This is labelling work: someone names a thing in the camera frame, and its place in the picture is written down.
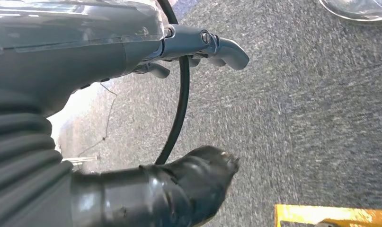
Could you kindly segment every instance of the clear plastic cover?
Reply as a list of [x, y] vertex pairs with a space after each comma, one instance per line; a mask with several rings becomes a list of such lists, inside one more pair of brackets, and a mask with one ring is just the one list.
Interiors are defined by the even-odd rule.
[[153, 0], [0, 0], [0, 48], [157, 41], [167, 35], [163, 15]]
[[382, 20], [382, 0], [321, 0], [330, 11], [352, 20]]

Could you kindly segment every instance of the gray carpet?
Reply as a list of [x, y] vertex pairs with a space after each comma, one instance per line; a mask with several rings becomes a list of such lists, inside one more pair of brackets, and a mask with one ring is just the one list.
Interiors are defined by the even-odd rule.
[[[182, 23], [234, 39], [251, 58], [243, 71], [192, 70], [171, 160], [203, 144], [242, 158], [206, 226], [273, 226], [277, 203], [382, 209], [382, 27], [341, 22], [314, 0], [201, 0]], [[165, 80], [106, 84], [117, 96], [100, 86], [92, 111], [65, 127], [63, 155], [99, 155], [86, 171], [154, 161], [177, 105], [171, 68]]]

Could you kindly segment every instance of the yellow base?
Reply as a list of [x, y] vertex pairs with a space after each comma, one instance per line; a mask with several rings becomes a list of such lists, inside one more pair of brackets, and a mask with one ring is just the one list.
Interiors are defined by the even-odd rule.
[[275, 206], [275, 227], [281, 227], [282, 221], [314, 225], [326, 222], [339, 227], [382, 227], [382, 210], [278, 204]]

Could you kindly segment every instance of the thin wire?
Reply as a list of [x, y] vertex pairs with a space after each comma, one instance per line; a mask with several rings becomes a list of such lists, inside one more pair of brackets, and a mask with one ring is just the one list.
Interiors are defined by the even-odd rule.
[[79, 154], [78, 154], [78, 157], [81, 157], [81, 155], [85, 154], [88, 150], [94, 148], [95, 146], [99, 145], [101, 142], [105, 141], [107, 138], [108, 138], [108, 126], [109, 126], [109, 123], [110, 123], [110, 116], [111, 116], [111, 111], [113, 109], [113, 106], [114, 106], [114, 102], [115, 100], [117, 99], [117, 94], [113, 91], [111, 91], [110, 89], [108, 89], [106, 86], [104, 86], [103, 84], [100, 84], [102, 87], [104, 87], [108, 92], [110, 92], [111, 94], [113, 94], [115, 97], [110, 105], [110, 111], [108, 112], [108, 116], [107, 116], [107, 124], [106, 124], [106, 129], [105, 129], [105, 132], [104, 132], [104, 136], [102, 137], [101, 140], [99, 140], [98, 142], [96, 142], [95, 144], [93, 144], [92, 146], [84, 149], [83, 151], [81, 151]]

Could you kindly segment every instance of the gray plastic housing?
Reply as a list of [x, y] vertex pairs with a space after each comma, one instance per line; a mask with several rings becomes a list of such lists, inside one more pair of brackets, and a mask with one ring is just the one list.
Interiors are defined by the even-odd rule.
[[[78, 88], [132, 72], [164, 36], [160, 12], [147, 4], [0, 2], [0, 90], [36, 103], [44, 116], [60, 111]], [[59, 12], [56, 4], [76, 10]], [[92, 18], [78, 17], [80, 9]], [[145, 29], [148, 34], [134, 36]], [[98, 36], [89, 38], [89, 31]], [[113, 34], [120, 35], [105, 39]]]

